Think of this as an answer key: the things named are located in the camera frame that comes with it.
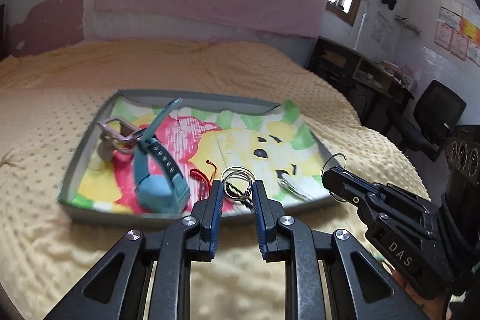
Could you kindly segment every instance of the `screw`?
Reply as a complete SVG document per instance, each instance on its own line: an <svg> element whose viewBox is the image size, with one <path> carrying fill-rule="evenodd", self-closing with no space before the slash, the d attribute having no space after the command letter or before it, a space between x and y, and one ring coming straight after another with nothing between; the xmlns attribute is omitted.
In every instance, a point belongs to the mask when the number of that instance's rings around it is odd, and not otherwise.
<svg viewBox="0 0 480 320"><path fill-rule="evenodd" d="M193 216L183 217L181 220L184 226L194 226L197 223L197 219Z"/></svg>
<svg viewBox="0 0 480 320"><path fill-rule="evenodd" d="M142 236L142 233L138 229L132 229L131 231L128 231L125 235L127 240L138 240Z"/></svg>
<svg viewBox="0 0 480 320"><path fill-rule="evenodd" d="M346 229L339 229L335 232L335 236L340 240L347 240L350 238L350 232Z"/></svg>
<svg viewBox="0 0 480 320"><path fill-rule="evenodd" d="M280 223L285 226L291 226L295 222L295 219L292 216L282 216L280 217Z"/></svg>

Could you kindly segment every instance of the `tray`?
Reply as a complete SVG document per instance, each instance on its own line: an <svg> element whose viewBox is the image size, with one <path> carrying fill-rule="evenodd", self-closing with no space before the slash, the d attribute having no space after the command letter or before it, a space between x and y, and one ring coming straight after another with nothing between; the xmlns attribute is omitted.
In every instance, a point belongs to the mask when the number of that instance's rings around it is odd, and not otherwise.
<svg viewBox="0 0 480 320"><path fill-rule="evenodd" d="M128 228L159 228L167 226L181 217L181 214L119 214L109 211L85 209L75 206L70 202L76 196L83 175L90 162L90 157L97 147L100 137L100 128L96 122L110 116L114 104L119 100L127 100L140 106L163 107L175 98L182 98L184 106L208 112L221 112L230 110L239 115L261 115L279 106L279 103L266 100L226 96L219 94L204 94L186 91L162 91L162 90L120 90L110 97L99 109L92 123L88 126L69 167L65 172L61 183L58 202L70 218L79 223L101 224L104 226L124 226ZM331 158L331 153L315 135L311 134L318 146L318 153L324 162ZM331 159L328 166L338 164ZM296 214L319 206L325 206L334 202L327 191L321 192L318 197L310 202L300 201L292 203L292 200L284 203L286 212ZM253 220L254 215L245 209L244 211L227 212L223 214L225 223L245 223Z"/></svg>

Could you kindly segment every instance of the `black chair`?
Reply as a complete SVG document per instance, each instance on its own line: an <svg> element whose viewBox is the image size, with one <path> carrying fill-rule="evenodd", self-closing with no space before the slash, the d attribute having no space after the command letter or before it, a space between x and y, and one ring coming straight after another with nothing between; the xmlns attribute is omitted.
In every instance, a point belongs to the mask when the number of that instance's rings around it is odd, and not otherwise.
<svg viewBox="0 0 480 320"><path fill-rule="evenodd" d="M466 105L447 86L432 80L413 111L413 118L420 130L393 108L387 109L386 114L402 135L398 146L402 152L422 151L435 162L447 143L450 129L460 119Z"/></svg>

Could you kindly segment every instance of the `desk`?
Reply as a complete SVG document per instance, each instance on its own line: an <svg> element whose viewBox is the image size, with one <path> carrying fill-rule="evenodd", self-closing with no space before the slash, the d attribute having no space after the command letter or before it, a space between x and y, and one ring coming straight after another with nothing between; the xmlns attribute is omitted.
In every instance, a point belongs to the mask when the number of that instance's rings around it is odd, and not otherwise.
<svg viewBox="0 0 480 320"><path fill-rule="evenodd" d="M370 61L353 49L328 39L317 40L307 69L325 79L346 98L358 85L372 91L373 97L366 110L363 114L358 114L364 126L369 122L382 99L386 98L389 104L395 105L401 113L405 111L409 100L413 99L413 95L393 76L384 72L379 64ZM366 80L362 73L373 75L380 86ZM385 126L377 130L386 135L389 129L390 124L387 121Z"/></svg>

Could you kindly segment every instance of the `bed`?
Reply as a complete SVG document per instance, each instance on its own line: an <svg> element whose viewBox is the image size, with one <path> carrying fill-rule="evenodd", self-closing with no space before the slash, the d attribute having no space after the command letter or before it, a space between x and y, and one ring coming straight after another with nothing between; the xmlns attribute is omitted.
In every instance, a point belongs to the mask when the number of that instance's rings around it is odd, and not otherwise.
<svg viewBox="0 0 480 320"><path fill-rule="evenodd" d="M124 229L72 224L56 204L71 154L104 100L119 88L161 88L291 99L347 169L428 198L407 158L362 127L348 101L272 47L117 40L0 63L0 283L26 320L42 319ZM350 205L302 214L312 228L346 228L369 250ZM254 226L224 226L213 263L194 263L193 319L279 319L284 267L265 264Z"/></svg>

